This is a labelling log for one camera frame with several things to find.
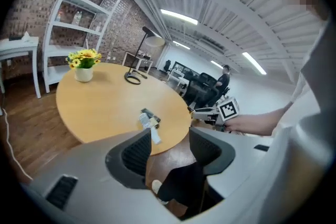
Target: flower bouquet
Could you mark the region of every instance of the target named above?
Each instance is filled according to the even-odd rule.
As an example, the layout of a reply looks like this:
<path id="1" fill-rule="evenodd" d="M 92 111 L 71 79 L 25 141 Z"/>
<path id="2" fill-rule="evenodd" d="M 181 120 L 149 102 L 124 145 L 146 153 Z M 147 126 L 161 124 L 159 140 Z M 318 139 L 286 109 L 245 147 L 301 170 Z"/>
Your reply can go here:
<path id="1" fill-rule="evenodd" d="M 95 49 L 85 49 L 71 52 L 66 58 L 71 69 L 75 69 L 75 79 L 80 82 L 88 82 L 93 77 L 92 67 L 100 62 L 101 54 Z"/>

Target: round wooden table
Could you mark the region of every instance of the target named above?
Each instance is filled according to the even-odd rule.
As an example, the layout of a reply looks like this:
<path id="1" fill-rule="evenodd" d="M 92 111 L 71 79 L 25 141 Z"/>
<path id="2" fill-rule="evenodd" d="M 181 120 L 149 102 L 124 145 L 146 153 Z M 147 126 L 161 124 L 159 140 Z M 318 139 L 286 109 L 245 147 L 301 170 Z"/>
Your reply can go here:
<path id="1" fill-rule="evenodd" d="M 128 67 L 100 63 L 93 67 L 87 83 L 67 72 L 56 92 L 59 114 L 69 131 L 83 143 L 113 135 L 142 130 L 141 109 L 147 108 L 160 119 L 157 130 L 161 143 L 152 142 L 151 155 L 169 150 L 188 133 L 191 116 L 183 99 L 164 82 L 141 76 L 140 85 L 125 81 Z"/>

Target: bottle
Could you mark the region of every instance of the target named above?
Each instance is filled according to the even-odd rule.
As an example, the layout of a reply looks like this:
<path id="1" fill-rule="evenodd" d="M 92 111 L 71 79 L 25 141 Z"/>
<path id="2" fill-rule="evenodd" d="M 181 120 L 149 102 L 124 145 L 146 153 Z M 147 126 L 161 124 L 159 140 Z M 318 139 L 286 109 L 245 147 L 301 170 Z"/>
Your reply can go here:
<path id="1" fill-rule="evenodd" d="M 56 20 L 55 21 L 57 21 L 57 22 L 60 22 L 61 21 L 61 16 L 62 16 L 62 11 L 58 11 L 58 13 L 57 13 L 57 16 L 56 16 Z"/>
<path id="2" fill-rule="evenodd" d="M 101 22 L 99 22 L 99 25 L 96 26 L 96 31 L 99 32 L 101 27 Z"/>
<path id="3" fill-rule="evenodd" d="M 73 20 L 72 20 L 72 24 L 73 24 L 73 25 L 76 25 L 76 24 L 77 24 L 77 18 L 78 18 L 78 16 L 79 16 L 79 12 L 76 12 L 76 14 L 74 15 L 74 18 L 73 18 Z"/>
<path id="4" fill-rule="evenodd" d="M 79 12 L 79 15 L 77 16 L 77 22 L 76 25 L 79 25 L 80 19 L 82 18 L 82 12 Z"/>

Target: brick wall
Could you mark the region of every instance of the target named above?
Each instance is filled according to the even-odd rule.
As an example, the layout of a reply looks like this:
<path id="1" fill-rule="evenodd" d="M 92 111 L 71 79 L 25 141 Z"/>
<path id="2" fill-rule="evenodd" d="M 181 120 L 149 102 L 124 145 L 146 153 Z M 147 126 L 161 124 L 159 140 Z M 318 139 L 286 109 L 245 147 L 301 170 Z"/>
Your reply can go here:
<path id="1" fill-rule="evenodd" d="M 56 0 L 15 0 L 12 7 L 8 11 L 4 27 L 0 32 L 0 38 L 8 38 L 8 35 L 13 31 L 13 26 L 18 24 L 19 31 L 22 30 L 23 24 L 28 23 L 28 33 L 31 36 L 39 37 L 38 46 L 38 70 L 42 68 L 42 47 L 43 38 L 46 30 L 51 9 Z M 102 0 L 91 0 L 96 4 L 100 4 Z M 105 0 L 103 7 L 107 10 L 111 10 L 116 0 Z M 63 3 L 61 6 L 63 11 L 61 22 L 71 23 L 74 14 L 79 10 L 82 11 L 82 19 L 80 26 L 89 27 L 92 22 L 92 29 L 95 29 L 99 22 L 102 24 L 106 20 L 106 15 L 97 15 L 93 20 L 93 14 L 82 10 L 73 5 Z M 146 17 L 143 11 L 133 0 L 122 0 L 117 6 L 110 23 L 105 31 L 102 42 L 100 44 L 99 52 L 102 53 L 102 61 L 106 60 L 107 53 L 111 52 L 111 57 L 116 57 L 113 63 L 121 63 L 125 51 L 135 53 L 142 38 L 144 32 L 142 27 L 146 26 L 157 32 L 150 20 Z M 55 45 L 77 45 L 82 46 L 87 34 L 81 31 L 54 27 L 51 33 L 51 44 Z M 87 36 L 89 46 L 95 47 L 98 41 L 98 36 L 88 34 Z M 141 50 L 148 52 L 152 59 L 158 60 L 163 47 L 150 48 L 143 46 Z M 64 65 L 64 57 L 52 57 L 49 58 L 49 65 Z M 3 62 L 3 77 L 9 79 L 20 76 L 21 74 L 32 72 L 32 63 L 30 57 L 17 57 L 12 61 L 12 65 L 7 67 Z"/>

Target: wooden floor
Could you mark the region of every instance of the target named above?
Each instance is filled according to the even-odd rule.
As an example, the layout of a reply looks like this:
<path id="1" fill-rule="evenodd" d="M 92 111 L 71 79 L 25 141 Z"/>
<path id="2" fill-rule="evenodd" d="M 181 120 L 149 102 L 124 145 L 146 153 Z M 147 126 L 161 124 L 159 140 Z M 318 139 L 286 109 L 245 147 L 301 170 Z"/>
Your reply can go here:
<path id="1" fill-rule="evenodd" d="M 157 78 L 166 78 L 163 72 L 155 69 L 150 72 Z M 33 79 L 22 79 L 10 85 L 5 84 L 5 99 L 2 104 L 8 114 L 9 141 L 13 147 L 16 159 L 20 162 L 28 175 L 34 177 L 39 170 L 50 162 L 56 155 L 80 145 L 64 126 L 56 107 L 56 87 L 50 88 L 50 93 L 44 90 L 43 79 L 39 78 L 41 99 L 37 99 Z M 167 84 L 175 88 L 175 81 Z M 6 144 L 6 124 L 4 115 L 0 117 L 0 132 L 5 150 L 9 154 Z M 29 183 L 29 179 L 20 171 L 17 164 L 10 157 L 13 169 L 21 182 Z M 164 181 L 169 171 L 195 162 L 189 148 L 188 135 L 182 142 L 169 151 L 151 156 L 147 163 L 146 185 L 150 188 L 154 179 Z M 166 206 L 176 216 L 181 216 L 186 207 L 176 201 Z"/>

